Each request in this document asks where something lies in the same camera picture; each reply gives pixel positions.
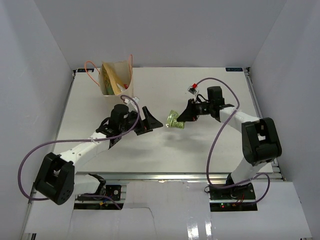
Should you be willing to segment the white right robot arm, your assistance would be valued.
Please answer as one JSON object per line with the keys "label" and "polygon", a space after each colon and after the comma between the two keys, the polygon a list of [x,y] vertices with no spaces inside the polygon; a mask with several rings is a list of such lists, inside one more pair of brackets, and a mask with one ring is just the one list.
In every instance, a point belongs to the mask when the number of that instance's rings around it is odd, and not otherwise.
{"label": "white right robot arm", "polygon": [[212,190],[225,190],[226,195],[236,200],[244,193],[244,185],[261,175],[266,164],[282,154],[274,120],[258,118],[239,111],[238,106],[226,104],[220,86],[207,88],[206,101],[189,99],[186,109],[177,118],[178,122],[195,122],[199,116],[210,115],[222,123],[221,128],[230,126],[241,133],[243,158],[222,186],[209,184]]}

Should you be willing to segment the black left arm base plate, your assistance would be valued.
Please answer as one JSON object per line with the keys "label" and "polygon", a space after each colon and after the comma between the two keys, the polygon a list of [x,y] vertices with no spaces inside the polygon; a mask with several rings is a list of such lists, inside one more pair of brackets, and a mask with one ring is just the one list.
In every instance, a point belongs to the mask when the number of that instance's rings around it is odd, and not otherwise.
{"label": "black left arm base plate", "polygon": [[106,197],[109,197],[110,199],[116,202],[121,200],[121,191],[122,191],[121,185],[107,184],[107,185],[104,185],[97,192],[87,194],[90,196],[78,195],[76,197],[76,200],[80,202],[96,201],[99,203],[106,204],[106,203],[112,202],[108,198],[106,198]]}

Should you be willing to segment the large brown kraft snack bag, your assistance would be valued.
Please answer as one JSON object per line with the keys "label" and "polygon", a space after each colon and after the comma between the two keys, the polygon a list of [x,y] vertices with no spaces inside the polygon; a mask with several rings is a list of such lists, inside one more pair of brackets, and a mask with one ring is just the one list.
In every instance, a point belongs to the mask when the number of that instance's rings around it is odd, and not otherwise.
{"label": "large brown kraft snack bag", "polygon": [[102,94],[105,96],[120,95],[126,90],[124,84],[126,83],[123,83],[114,68],[103,62],[99,71],[99,86]]}

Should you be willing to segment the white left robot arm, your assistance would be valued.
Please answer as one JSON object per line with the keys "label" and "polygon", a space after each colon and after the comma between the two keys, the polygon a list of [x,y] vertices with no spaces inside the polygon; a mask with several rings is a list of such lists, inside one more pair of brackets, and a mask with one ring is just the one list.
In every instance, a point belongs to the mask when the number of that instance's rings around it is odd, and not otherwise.
{"label": "white left robot arm", "polygon": [[87,195],[99,200],[106,196],[106,181],[97,174],[76,176],[82,166],[100,153],[112,148],[131,131],[136,135],[163,127],[147,107],[142,108],[144,119],[138,111],[117,104],[95,132],[79,145],[59,154],[48,153],[35,179],[35,189],[56,203],[64,204],[72,195]]}

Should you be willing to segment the green snack packet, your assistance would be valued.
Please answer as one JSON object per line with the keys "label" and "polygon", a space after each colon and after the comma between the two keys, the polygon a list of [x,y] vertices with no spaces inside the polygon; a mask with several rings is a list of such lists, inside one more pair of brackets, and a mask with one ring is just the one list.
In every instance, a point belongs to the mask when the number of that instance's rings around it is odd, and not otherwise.
{"label": "green snack packet", "polygon": [[179,114],[175,110],[171,110],[166,120],[165,126],[167,128],[184,129],[185,122],[178,122]]}

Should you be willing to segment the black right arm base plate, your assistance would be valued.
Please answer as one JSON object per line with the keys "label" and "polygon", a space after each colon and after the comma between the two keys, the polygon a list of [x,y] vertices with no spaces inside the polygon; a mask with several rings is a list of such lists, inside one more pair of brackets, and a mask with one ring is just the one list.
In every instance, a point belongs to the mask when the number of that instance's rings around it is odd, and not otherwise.
{"label": "black right arm base plate", "polygon": [[255,212],[258,210],[254,187],[251,183],[228,189],[206,186],[211,212]]}

